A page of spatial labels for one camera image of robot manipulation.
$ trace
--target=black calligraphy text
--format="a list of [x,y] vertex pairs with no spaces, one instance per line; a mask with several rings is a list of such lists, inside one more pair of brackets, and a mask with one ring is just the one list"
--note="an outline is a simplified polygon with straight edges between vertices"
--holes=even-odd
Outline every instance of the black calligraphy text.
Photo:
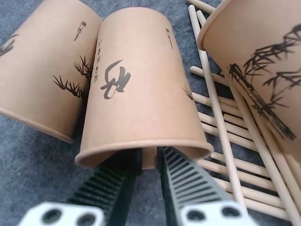
[[[111,99],[115,92],[119,92],[122,93],[124,92],[124,88],[127,85],[131,74],[130,73],[126,73],[126,70],[124,67],[120,67],[120,71],[119,71],[119,78],[116,81],[115,78],[112,78],[111,80],[109,80],[109,72],[112,68],[114,68],[117,64],[119,64],[122,60],[116,61],[113,64],[109,65],[107,67],[107,69],[105,70],[105,74],[104,74],[104,79],[106,84],[104,86],[101,87],[101,89],[105,89],[105,93],[104,93],[104,98],[105,99]],[[111,91],[111,89],[115,87],[113,93],[109,96],[109,93]]]

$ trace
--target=wooden dowel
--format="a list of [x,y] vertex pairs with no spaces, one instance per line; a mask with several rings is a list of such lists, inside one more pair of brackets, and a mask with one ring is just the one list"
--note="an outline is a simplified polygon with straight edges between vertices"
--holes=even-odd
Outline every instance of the wooden dowel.
[[[196,67],[196,66],[192,66],[190,67],[190,72],[193,73],[193,74],[196,74],[198,76],[201,76],[201,77],[205,77],[204,75],[204,71],[202,68],[199,68],[199,67]],[[219,84],[222,84],[224,86],[228,86],[227,84],[227,81],[224,77],[218,75],[218,74],[214,74],[214,73],[211,73],[212,74],[212,77],[213,77],[213,80]]]
[[[200,95],[198,93],[192,92],[192,96],[195,102],[198,102],[200,104],[212,107],[213,103],[212,100],[206,96]],[[235,115],[237,117],[241,117],[241,113],[239,112],[239,109],[237,107],[233,107],[224,103],[220,103],[220,108],[223,112],[226,112],[228,114]]]
[[[201,119],[202,122],[208,123],[212,126],[216,126],[216,120],[214,117],[211,117],[210,115],[198,112],[198,116]],[[249,133],[248,130],[243,129],[239,126],[235,126],[233,124],[225,122],[225,126],[228,132],[234,133],[238,136],[244,137],[246,139],[252,140],[251,134]]]
[[[214,178],[215,181],[226,191],[226,192],[232,192],[231,184],[228,181],[221,180],[218,178]],[[243,191],[243,195],[245,198],[252,199],[255,201],[259,201],[271,206],[276,206],[278,208],[284,209],[283,203],[279,199],[279,197],[267,194],[264,192],[260,192],[248,187],[241,187]]]
[[241,96],[241,94],[237,91],[237,89],[234,87],[232,80],[227,79],[227,82],[229,84],[230,90],[234,96],[234,99],[236,100],[236,103],[243,115],[244,121],[246,122],[246,125],[253,137],[253,141],[257,147],[257,150],[261,156],[261,159],[268,170],[271,179],[273,183],[275,184],[275,187],[277,189],[277,192],[279,194],[279,197],[281,198],[285,209],[292,221],[292,224],[294,226],[301,226],[301,216],[298,212],[298,209],[291,197],[291,194],[289,193],[285,182],[283,181],[281,174],[279,173],[279,170],[269,152],[269,150],[266,147],[265,141],[263,140],[255,121],[251,115],[251,112],[249,111],[245,100]]
[[[207,170],[211,170],[213,172],[220,173],[220,174],[223,174],[226,176],[228,175],[227,167],[220,165],[218,163],[211,162],[211,161],[208,161],[205,159],[201,159],[201,160],[198,160],[198,164]],[[248,174],[245,172],[241,172],[241,171],[238,171],[238,177],[241,181],[247,182],[249,184],[252,184],[252,185],[255,185],[258,187],[262,187],[267,190],[276,191],[273,182],[270,180],[263,179],[263,178],[260,178],[260,177],[257,177],[257,176],[254,176],[252,174]]]
[[[189,11],[191,24],[192,24],[194,38],[197,42],[198,34],[199,34],[201,29],[200,29],[199,24],[198,24],[196,9],[193,5],[190,5],[188,7],[188,11]],[[238,178],[238,172],[237,172],[237,169],[234,165],[234,158],[233,158],[232,148],[231,148],[231,144],[230,144],[230,141],[229,141],[229,138],[228,138],[227,129],[225,127],[225,121],[224,121],[224,118],[223,118],[223,115],[222,115],[222,109],[221,109],[221,106],[220,106],[220,102],[218,100],[218,96],[217,96],[217,93],[216,93],[214,81],[213,81],[213,78],[211,76],[211,71],[210,71],[210,66],[209,66],[209,60],[208,60],[208,57],[207,57],[207,53],[205,51],[198,50],[198,54],[199,54],[199,58],[201,60],[202,66],[203,66],[208,93],[209,93],[209,96],[210,96],[211,101],[212,101],[212,109],[213,109],[214,117],[216,119],[218,132],[219,132],[219,135],[220,135],[222,151],[223,151],[223,153],[225,155],[225,158],[226,158],[226,165],[227,165],[227,169],[228,169],[228,172],[229,172],[229,179],[230,179],[230,182],[231,182],[233,195],[234,195],[235,200],[242,206],[242,208],[245,211],[247,211],[245,203],[244,203],[244,196],[243,196],[242,191],[241,191],[241,185],[240,185],[240,181],[239,181],[239,178]]]
[[190,2],[192,5],[195,5],[199,9],[201,9],[209,14],[211,14],[215,10],[215,8],[213,6],[210,6],[207,3],[204,3],[199,0],[187,0],[187,1]]
[[285,153],[285,152],[282,152],[282,153],[283,153],[284,158],[285,158],[287,164],[289,165],[299,187],[301,188],[301,168],[300,168],[299,163],[292,157],[291,154]]
[[[219,136],[217,128],[207,125],[205,123],[202,123],[202,127],[203,127],[203,130],[205,133],[209,133],[216,137]],[[253,141],[245,139],[243,137],[239,137],[239,136],[231,134],[231,133],[228,133],[228,137],[229,137],[230,142],[257,152],[257,148],[255,147],[255,144]]]
[[272,135],[271,131],[268,129],[266,124],[259,118],[259,115],[254,111],[251,110],[252,115],[257,123],[257,126],[267,143],[269,147],[269,151],[273,156],[273,159],[275,160],[275,163],[282,175],[283,180],[286,183],[287,188],[289,189],[292,198],[295,201],[295,204],[299,210],[299,213],[301,213],[301,190],[300,187],[296,181],[296,179],[293,176],[293,173],[287,164],[285,157],[283,156],[274,136]]
[[224,103],[224,104],[227,104],[227,105],[230,105],[230,106],[233,106],[233,107],[237,107],[236,102],[232,99],[229,99],[229,98],[226,98],[226,97],[218,97],[218,100],[221,103]]
[[246,128],[246,123],[243,119],[229,115],[224,114],[224,120],[233,123],[234,125],[241,126],[243,128]]
[[255,210],[260,213],[265,213],[265,214],[268,214],[268,215],[276,217],[276,218],[290,221],[290,218],[284,209],[281,209],[281,208],[278,208],[275,206],[270,206],[270,205],[264,204],[262,202],[257,202],[257,201],[254,201],[254,200],[248,199],[248,198],[245,198],[245,204],[246,204],[247,208],[249,208],[251,210]]
[[[210,157],[213,159],[225,162],[225,157],[223,154],[213,152]],[[248,161],[241,160],[241,159],[234,159],[234,163],[235,163],[236,167],[238,167],[238,168],[249,171],[251,173],[255,173],[260,176],[270,178],[267,169],[262,166],[258,166],[256,164],[253,164]]]

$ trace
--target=paper cup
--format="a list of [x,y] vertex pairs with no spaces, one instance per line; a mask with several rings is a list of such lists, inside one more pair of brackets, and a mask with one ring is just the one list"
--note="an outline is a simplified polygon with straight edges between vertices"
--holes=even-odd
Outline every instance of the paper cup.
[[301,1],[225,0],[198,45],[301,161]]
[[45,0],[0,48],[0,113],[72,142],[100,17],[78,0]]
[[118,150],[175,146],[190,158],[207,143],[169,21],[148,8],[126,8],[103,22],[80,153],[95,167]]

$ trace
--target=chinese calligraphy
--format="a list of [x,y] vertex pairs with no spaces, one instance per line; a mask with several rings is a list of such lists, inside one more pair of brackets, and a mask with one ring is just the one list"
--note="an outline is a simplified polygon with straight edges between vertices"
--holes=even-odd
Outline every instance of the chinese calligraphy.
[[84,27],[86,27],[86,22],[85,21],[82,21],[77,29],[77,34],[75,35],[75,39],[73,41],[75,41],[78,37],[79,37],[79,34],[81,34],[82,30],[84,29]]
[[115,78],[112,78],[111,80],[109,80],[109,72],[110,70],[115,67],[117,64],[119,64],[122,60],[119,60],[119,61],[116,61],[114,62],[113,64],[109,65],[107,67],[107,69],[105,70],[105,74],[104,74],[104,79],[106,81],[107,84],[105,84],[104,86],[101,87],[101,89],[105,89],[105,93],[104,93],[104,98],[105,99],[111,99],[115,92],[124,92],[124,88],[125,86],[127,85],[130,77],[131,77],[131,74],[130,73],[126,73],[126,70],[124,67],[120,67],[120,72],[119,72],[119,78],[118,80],[116,81]]
[[97,81],[98,79],[98,64],[100,61],[100,52],[101,52],[101,43],[102,43],[102,39],[98,42],[97,44],[97,59],[96,59],[96,68],[95,68],[95,76],[94,76],[94,83]]

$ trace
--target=chinese character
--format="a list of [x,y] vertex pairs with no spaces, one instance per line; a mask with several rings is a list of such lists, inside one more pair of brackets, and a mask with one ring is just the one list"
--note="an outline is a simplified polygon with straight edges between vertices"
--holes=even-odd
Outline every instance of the chinese character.
[[75,39],[73,41],[75,41],[78,37],[79,37],[79,34],[81,34],[81,31],[84,29],[84,27],[86,27],[86,22],[85,21],[82,21],[77,29],[77,33],[75,35]]
[[[106,90],[105,93],[104,93],[104,98],[105,99],[111,99],[114,96],[116,91],[119,92],[119,93],[124,92],[123,89],[125,88],[125,86],[127,85],[128,81],[131,77],[130,73],[126,73],[126,70],[125,70],[124,67],[120,67],[118,80],[116,81],[115,78],[112,78],[109,81],[109,72],[110,72],[110,70],[113,67],[115,67],[117,64],[119,64],[121,61],[122,60],[114,62],[113,64],[109,65],[107,67],[107,69],[105,70],[104,79],[105,79],[107,84],[105,84],[104,86],[101,87],[101,89]],[[113,86],[115,86],[115,89],[111,92],[112,94],[109,96],[109,93],[110,93]]]

